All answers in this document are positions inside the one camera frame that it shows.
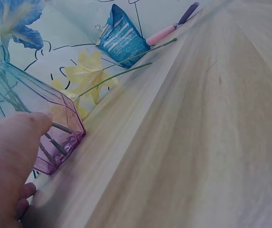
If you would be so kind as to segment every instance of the artificial flower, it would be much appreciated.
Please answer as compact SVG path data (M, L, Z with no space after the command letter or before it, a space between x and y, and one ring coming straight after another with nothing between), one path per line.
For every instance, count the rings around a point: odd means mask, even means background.
M77 94L74 94L74 93L72 93L70 91L65 90L59 79L53 80L52 83L51 83L51 86L53 88L59 90L63 94L65 94L69 99L71 99L74 102L75 108L76 108L77 112L79 113L81 119L84 119L87 116L88 111L86 109L84 109L84 108L79 107L80 97ZM54 117L57 118L57 116L61 113L55 107L52 107L50 112L51 112L53 118Z
M77 89L72 90L76 94L80 94L110 77L110 74L102 69L101 53L99 51L95 51L88 56L86 50L84 50L78 57L78 63L77 66L65 67L67 78L79 84ZM89 91L87 95L91 95L96 104L102 86L115 86L117 83L118 80L112 78Z
M43 40L40 33L28 28L42 15L44 0L0 0L0 39L7 48L12 38L25 48L40 50Z

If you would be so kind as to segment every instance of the yellow lily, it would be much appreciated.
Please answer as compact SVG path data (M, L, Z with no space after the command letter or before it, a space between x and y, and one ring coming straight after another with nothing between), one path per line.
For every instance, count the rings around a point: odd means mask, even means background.
M87 116L88 111L84 108L79 107L80 97L77 94L74 94L70 91L65 90L59 79L53 80L51 83L51 86L53 88L61 91L63 94L65 94L67 97L69 97L69 99L71 99L74 102L75 108L76 108L77 112L79 113L81 119L84 119ZM50 109L50 112L51 112L53 118L58 117L57 119L62 119L61 116L58 116L61 112L59 112L59 110L57 110L57 108L52 107Z
M84 50L78 57L79 65L65 67L65 74L68 80L78 83L79 87L72 90L73 93L80 94L103 80L111 77L106 71L102 69L101 53L95 51L90 56ZM102 86L115 86L118 83L116 78L112 78L102 83L97 88L89 91L87 95L91 95L95 104L98 103L99 93Z

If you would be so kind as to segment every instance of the pink handle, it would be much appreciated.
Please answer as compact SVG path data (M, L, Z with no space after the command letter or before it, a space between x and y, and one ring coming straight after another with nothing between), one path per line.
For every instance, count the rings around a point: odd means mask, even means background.
M156 34L152 35L150 38L146 39L146 43L149 46L152 46L156 44L158 41L160 41L161 39L165 38L169 33L175 30L176 30L175 26L171 25L168 28L165 28L159 31Z

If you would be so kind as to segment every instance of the blue flower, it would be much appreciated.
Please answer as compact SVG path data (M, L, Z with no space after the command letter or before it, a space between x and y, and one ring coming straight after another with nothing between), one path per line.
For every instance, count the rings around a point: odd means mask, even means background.
M0 0L0 39L5 47L9 40L22 43L26 48L40 50L43 40L40 33L28 28L42 15L44 0Z

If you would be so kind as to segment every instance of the purple glass vase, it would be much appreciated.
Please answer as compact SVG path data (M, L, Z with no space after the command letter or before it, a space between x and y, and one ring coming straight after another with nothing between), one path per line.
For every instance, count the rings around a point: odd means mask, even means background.
M68 97L9 62L0 46L0 119L16 111L50 112L53 126L41 137L35 169L54 173L85 136L75 105Z

